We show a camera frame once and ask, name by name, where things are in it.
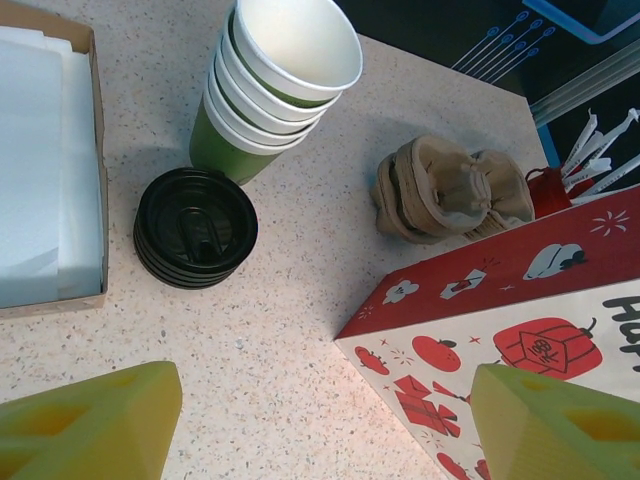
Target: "white countertop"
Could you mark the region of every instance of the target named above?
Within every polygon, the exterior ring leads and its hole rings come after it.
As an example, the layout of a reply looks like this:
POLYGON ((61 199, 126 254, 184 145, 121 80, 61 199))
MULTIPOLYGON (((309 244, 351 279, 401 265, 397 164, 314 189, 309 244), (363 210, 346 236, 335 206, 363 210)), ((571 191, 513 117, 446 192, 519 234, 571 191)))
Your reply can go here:
POLYGON ((544 164, 525 99, 362 38, 365 72, 319 127, 245 187, 257 246, 227 281, 151 277, 131 231, 146 185, 188 164, 229 0, 30 0, 96 31, 110 201, 106 305, 0 323, 0 400, 169 359, 184 389, 166 479, 441 478, 333 345, 385 273, 461 246, 375 230, 378 163, 422 133, 544 164))

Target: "table surface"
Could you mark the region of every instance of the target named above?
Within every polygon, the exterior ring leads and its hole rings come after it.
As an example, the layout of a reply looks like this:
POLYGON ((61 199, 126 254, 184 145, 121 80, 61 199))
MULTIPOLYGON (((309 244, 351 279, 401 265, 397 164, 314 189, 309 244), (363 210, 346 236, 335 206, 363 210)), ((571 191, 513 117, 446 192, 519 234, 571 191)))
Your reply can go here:
POLYGON ((166 479, 441 478, 333 338, 388 272, 462 246, 380 235, 377 164, 423 133, 544 164, 525 99, 362 38, 360 82, 245 187, 257 246, 223 284, 163 285, 132 244, 146 185, 188 164, 229 0, 29 0, 96 31, 109 173, 106 305, 0 323, 0 400, 174 361, 184 390, 166 479))

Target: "printed paper bag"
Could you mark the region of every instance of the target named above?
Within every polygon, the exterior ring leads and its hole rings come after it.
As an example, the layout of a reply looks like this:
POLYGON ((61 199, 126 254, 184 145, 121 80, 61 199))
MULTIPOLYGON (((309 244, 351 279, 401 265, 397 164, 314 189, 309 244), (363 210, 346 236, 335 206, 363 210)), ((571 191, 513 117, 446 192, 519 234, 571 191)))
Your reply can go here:
POLYGON ((469 407, 482 363, 640 401, 639 195, 393 272, 340 333, 340 349, 449 478, 489 478, 469 407))

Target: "cardboard box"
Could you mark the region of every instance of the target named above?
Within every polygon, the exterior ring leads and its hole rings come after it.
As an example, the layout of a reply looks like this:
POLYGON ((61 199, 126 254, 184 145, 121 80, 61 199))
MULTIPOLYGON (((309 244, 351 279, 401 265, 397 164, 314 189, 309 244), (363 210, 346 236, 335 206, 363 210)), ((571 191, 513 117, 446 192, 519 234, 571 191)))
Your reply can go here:
POLYGON ((640 401, 639 194, 390 273, 339 334, 340 349, 448 478, 489 478, 470 408, 478 365, 640 401))
POLYGON ((8 0, 0 0, 0 25, 41 30, 46 36, 69 40, 74 52, 89 54, 91 77, 93 81, 93 112, 99 162, 98 170, 100 172, 100 194, 102 201, 102 223, 104 232, 104 256, 102 260, 103 278, 100 294, 91 297, 61 300, 58 302, 3 308, 0 309, 0 319, 99 308, 104 304, 104 298, 107 292, 109 219, 107 203, 107 172, 104 168, 102 157, 104 119, 102 114, 102 97, 100 95, 100 79, 98 77, 98 61, 96 58, 96 46, 93 30, 87 25, 67 20, 53 13, 45 12, 43 10, 8 0))

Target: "stack of napkins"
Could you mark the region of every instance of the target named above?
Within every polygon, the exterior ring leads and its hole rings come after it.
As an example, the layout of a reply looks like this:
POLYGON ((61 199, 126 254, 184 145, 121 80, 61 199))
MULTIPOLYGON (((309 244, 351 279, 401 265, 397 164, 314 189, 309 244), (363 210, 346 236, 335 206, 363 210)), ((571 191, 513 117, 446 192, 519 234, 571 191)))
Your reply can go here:
POLYGON ((0 308, 96 295, 102 218, 88 55, 0 27, 0 308))

